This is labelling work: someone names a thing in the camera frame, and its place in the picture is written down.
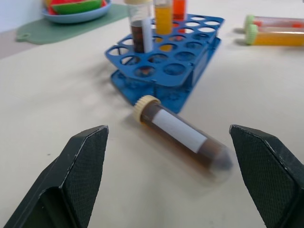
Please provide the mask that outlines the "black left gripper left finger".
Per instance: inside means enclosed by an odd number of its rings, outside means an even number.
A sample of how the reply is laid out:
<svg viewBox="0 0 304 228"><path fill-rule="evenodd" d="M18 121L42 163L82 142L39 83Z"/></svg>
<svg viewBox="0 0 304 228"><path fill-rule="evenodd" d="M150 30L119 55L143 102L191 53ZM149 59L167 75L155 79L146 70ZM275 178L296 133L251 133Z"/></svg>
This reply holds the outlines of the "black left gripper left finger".
<svg viewBox="0 0 304 228"><path fill-rule="evenodd" d="M6 228L86 228L100 188L109 129L101 125L69 139L40 173Z"/></svg>

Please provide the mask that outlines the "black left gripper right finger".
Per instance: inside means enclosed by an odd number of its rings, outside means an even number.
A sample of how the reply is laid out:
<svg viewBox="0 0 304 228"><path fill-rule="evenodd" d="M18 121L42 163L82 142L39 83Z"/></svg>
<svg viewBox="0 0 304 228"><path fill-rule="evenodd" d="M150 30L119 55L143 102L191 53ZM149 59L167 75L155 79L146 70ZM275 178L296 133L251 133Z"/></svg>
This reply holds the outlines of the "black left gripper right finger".
<svg viewBox="0 0 304 228"><path fill-rule="evenodd" d="M268 228L304 226L304 165L274 135L233 124L244 184Z"/></svg>

